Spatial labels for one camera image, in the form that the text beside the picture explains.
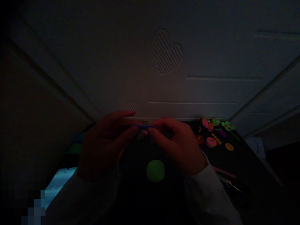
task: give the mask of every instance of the pink stick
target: pink stick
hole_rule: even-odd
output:
[[[213,168],[214,168],[214,170],[216,171],[216,172],[221,172],[221,173],[223,173],[223,174],[226,174],[226,175],[228,175],[228,176],[230,176],[230,177],[232,177],[232,178],[237,178],[236,177],[236,175],[233,175],[233,174],[231,174],[231,173],[228,173],[228,172],[226,172],[226,171],[224,171],[224,170],[221,170],[221,169],[219,169],[218,167],[214,167],[214,166],[212,166]]]

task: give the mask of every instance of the sleeve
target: sleeve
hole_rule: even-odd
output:
[[[195,220],[201,224],[243,224],[207,157],[206,161],[204,170],[185,177],[187,204]]]
[[[75,171],[47,208],[46,224],[103,224],[117,198],[120,176],[115,170],[100,182],[88,183]]]

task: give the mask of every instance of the green play dough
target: green play dough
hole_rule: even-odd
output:
[[[152,160],[147,166],[147,177],[152,182],[159,182],[165,176],[165,165],[160,160]]]

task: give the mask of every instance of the heart pattern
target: heart pattern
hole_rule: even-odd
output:
[[[180,44],[171,46],[168,32],[160,29],[154,36],[154,57],[159,74],[166,74],[175,69],[183,57],[183,48]]]
[[[128,102],[126,98],[118,97],[118,103],[121,109],[128,111],[136,111],[138,106],[134,102]]]

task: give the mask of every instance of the door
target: door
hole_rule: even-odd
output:
[[[297,1],[37,0],[21,15],[102,114],[227,120],[300,53]]]

